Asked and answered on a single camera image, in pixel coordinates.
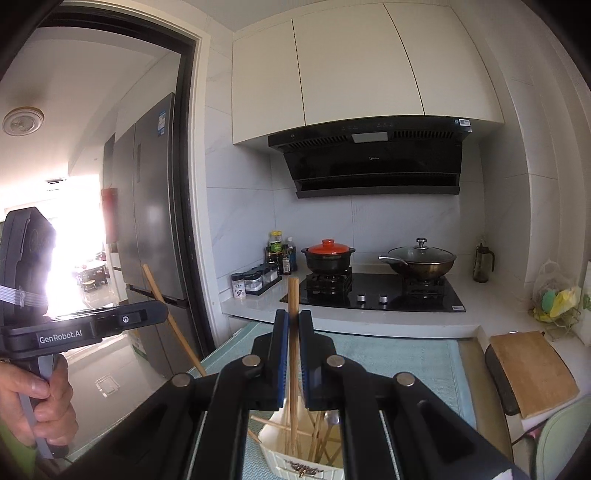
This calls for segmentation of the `person left hand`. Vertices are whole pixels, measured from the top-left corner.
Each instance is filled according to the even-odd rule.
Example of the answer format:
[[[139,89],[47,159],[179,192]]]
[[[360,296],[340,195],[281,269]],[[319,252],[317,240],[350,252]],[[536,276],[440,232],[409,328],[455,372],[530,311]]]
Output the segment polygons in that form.
[[[34,408],[34,427],[22,409],[20,394],[39,401]],[[73,440],[78,424],[72,397],[68,364],[62,355],[57,357],[49,381],[13,364],[1,363],[1,421],[27,447],[34,446],[36,438],[54,446],[66,446]]]

